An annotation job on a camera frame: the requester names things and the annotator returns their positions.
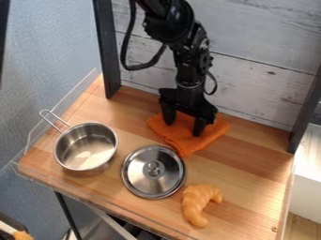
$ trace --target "toy croissant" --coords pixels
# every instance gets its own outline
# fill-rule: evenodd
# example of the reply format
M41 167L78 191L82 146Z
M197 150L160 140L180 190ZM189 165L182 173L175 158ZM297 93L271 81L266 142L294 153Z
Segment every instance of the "toy croissant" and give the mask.
M15 240L34 240L34 238L25 231L15 232L13 237Z
M182 211L184 218L198 228L204 228L208 220L202 216L202 210L212 200L222 201L221 191L210 185L189 186L183 192Z

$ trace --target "croissant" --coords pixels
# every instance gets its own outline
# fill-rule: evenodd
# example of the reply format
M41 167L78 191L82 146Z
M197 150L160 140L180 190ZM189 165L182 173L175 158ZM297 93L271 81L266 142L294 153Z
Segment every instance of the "croissant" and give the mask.
M202 210L212 200L222 201L221 191L210 185L189 186L183 192L182 211L184 218L198 228L204 228L208 220L202 216Z

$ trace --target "orange towel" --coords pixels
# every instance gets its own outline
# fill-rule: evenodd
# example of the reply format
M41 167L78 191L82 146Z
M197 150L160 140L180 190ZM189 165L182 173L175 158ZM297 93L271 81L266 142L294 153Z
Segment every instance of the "orange towel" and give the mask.
M216 116L215 124L207 125L200 137L192 136L194 118L182 112L176 112L176 120L171 126L165 124L161 113L149 118L147 123L157 135L175 148L181 158L204 148L230 128L219 114Z

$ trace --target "pot handle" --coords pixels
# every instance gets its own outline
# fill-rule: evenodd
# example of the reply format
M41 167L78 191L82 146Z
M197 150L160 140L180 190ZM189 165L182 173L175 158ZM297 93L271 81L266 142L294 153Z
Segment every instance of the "pot handle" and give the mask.
M49 111L49 110L42 110L40 111L39 115L42 117L43 120L45 120L48 124L50 124L52 127L54 127L57 131L59 131L60 133L63 133L62 130L60 130L54 123L52 123L45 115L44 113L48 113L50 115L52 115L54 118L56 118L57 120L59 120L60 122L62 122L64 125L68 126L70 128L70 125L68 123L66 123L64 120L62 120L60 117L58 117L56 114L54 114L53 112Z

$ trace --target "black metal frame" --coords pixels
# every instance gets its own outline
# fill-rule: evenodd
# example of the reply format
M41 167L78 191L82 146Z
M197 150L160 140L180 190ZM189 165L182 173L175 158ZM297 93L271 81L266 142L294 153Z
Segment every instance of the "black metal frame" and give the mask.
M111 0L93 0L105 94L111 98L120 88L120 70Z
M72 218L71 212L68 209L68 206L64 200L63 195L61 195L61 193L59 193L59 192L55 192L55 196L57 197L57 200L59 201L60 206L63 209L65 216L67 218L67 221L69 222L69 225L70 225L71 229L73 230L73 233L75 234L77 240L82 240L83 238L81 237L81 235L78 231L78 228L75 224L75 221Z
M5 53L9 4L10 4L9 0L0 0L0 86L1 86L3 58Z
M311 85L308 96L305 99L305 102L302 106L302 109L298 115L297 122L295 123L288 145L289 153L296 153L298 145L301 142L301 139L306 131L309 123L313 118L313 114L316 106L321 98L321 66L319 67L313 83Z

